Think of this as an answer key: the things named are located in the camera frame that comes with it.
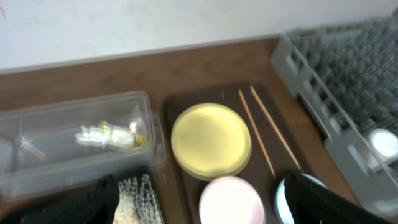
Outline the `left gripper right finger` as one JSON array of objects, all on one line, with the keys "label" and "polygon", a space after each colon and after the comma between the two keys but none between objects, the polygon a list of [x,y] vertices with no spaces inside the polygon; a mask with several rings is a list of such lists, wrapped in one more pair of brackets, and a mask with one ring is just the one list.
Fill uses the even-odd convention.
[{"label": "left gripper right finger", "polygon": [[296,224],[389,224],[298,172],[289,173],[284,186]]}]

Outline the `wooden chopstick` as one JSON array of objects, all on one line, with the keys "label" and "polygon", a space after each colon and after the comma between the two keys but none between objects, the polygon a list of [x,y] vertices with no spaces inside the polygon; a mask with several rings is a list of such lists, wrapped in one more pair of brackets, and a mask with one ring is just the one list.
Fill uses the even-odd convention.
[{"label": "wooden chopstick", "polygon": [[256,90],[254,89],[253,86],[250,87],[251,89],[251,93],[253,95],[253,97],[256,99],[258,105],[261,107],[261,110],[263,111],[263,113],[265,114],[265,116],[267,117],[267,119],[269,120],[271,126],[273,127],[276,135],[279,137],[280,141],[282,142],[282,144],[284,145],[285,149],[287,150],[287,152],[289,153],[290,157],[292,158],[292,160],[294,161],[295,165],[297,166],[298,169],[302,169],[298,159],[296,158],[296,156],[294,155],[294,153],[292,152],[292,149],[290,148],[290,146],[288,145],[287,141],[285,140],[285,137],[282,135],[280,129],[278,128],[278,126],[276,125],[274,119],[272,118],[270,112],[268,111],[268,109],[265,107],[265,105],[263,104],[262,100],[260,99],[259,95],[257,94]]},{"label": "wooden chopstick", "polygon": [[250,124],[251,124],[251,126],[252,126],[252,128],[253,128],[253,130],[254,130],[254,134],[255,134],[256,139],[257,139],[257,141],[258,141],[258,143],[259,143],[259,145],[260,145],[261,151],[262,151],[262,153],[263,153],[263,155],[264,155],[264,157],[265,157],[265,159],[266,159],[266,161],[267,161],[267,164],[268,164],[268,166],[269,166],[269,168],[270,168],[270,172],[271,172],[273,178],[276,178],[276,174],[275,174],[274,167],[273,167],[272,162],[271,162],[271,160],[270,160],[270,158],[269,158],[269,155],[268,155],[268,153],[267,153],[267,150],[266,150],[266,148],[265,148],[265,146],[264,146],[264,143],[263,143],[263,141],[262,141],[261,135],[259,134],[259,131],[258,131],[258,129],[257,129],[257,126],[256,126],[256,124],[255,124],[255,122],[254,122],[253,117],[252,117],[251,111],[250,111],[250,109],[249,109],[249,106],[248,106],[248,104],[247,104],[247,101],[246,101],[246,99],[245,99],[245,97],[244,97],[244,94],[243,94],[243,92],[242,92],[241,89],[238,90],[238,94],[239,94],[241,103],[242,103],[243,106],[244,106],[245,112],[246,112],[246,114],[247,114],[247,116],[248,116],[248,118],[249,118]]}]

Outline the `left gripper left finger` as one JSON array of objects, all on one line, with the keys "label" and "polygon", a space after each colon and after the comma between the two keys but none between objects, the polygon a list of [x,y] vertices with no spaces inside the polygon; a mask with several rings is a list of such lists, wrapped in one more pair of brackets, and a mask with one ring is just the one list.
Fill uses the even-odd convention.
[{"label": "left gripper left finger", "polygon": [[54,203],[26,213],[21,224],[112,224],[119,204],[119,187],[105,177]]}]

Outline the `white tissue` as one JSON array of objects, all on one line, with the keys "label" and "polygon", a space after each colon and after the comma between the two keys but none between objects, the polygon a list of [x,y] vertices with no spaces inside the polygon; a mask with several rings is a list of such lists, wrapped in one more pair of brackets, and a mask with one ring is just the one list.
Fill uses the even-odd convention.
[{"label": "white tissue", "polygon": [[75,134],[76,142],[83,146],[130,149],[134,146],[134,133],[125,127],[103,123],[98,126],[81,126]]}]

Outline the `white bowl with crumbs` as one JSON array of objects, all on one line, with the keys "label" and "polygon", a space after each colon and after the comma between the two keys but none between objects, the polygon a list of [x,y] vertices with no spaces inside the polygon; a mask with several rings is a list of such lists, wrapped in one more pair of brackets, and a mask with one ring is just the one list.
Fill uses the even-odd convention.
[{"label": "white bowl with crumbs", "polygon": [[199,202],[202,224],[264,224],[266,212],[256,189],[239,177],[211,181]]}]

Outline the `green orange snack wrapper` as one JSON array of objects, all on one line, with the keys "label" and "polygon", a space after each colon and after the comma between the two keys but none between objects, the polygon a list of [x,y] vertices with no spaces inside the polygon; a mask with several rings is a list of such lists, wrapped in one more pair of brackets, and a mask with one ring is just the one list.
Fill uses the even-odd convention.
[{"label": "green orange snack wrapper", "polygon": [[121,149],[132,149],[148,144],[148,139],[137,130],[136,126],[137,123],[131,123],[130,127],[125,127],[106,121],[101,121],[98,124],[100,130],[106,136],[105,145]]}]

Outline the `light blue bowl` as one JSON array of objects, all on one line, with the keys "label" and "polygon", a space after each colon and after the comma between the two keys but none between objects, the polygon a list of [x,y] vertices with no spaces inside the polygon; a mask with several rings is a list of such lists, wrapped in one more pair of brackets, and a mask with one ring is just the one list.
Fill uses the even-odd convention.
[{"label": "light blue bowl", "polygon": [[[293,175],[293,174],[299,174],[301,176],[304,176],[311,180],[312,182],[318,184],[319,186],[322,186],[324,188],[328,188],[322,181],[317,179],[316,177],[306,174],[303,172],[299,173],[294,173],[291,172],[288,175]],[[285,180],[286,177],[284,177],[278,184],[275,192],[275,197],[274,197],[274,212],[276,214],[276,217],[279,221],[279,223],[282,224],[294,224],[294,218],[291,209],[288,206],[287,199],[285,196]]]}]

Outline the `white cup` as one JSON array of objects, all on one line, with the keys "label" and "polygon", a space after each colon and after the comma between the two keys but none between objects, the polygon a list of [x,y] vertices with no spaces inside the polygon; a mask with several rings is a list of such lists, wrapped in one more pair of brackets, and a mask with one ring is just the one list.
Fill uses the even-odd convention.
[{"label": "white cup", "polygon": [[386,164],[397,160],[397,136],[394,133],[375,129],[369,133],[368,141]]}]

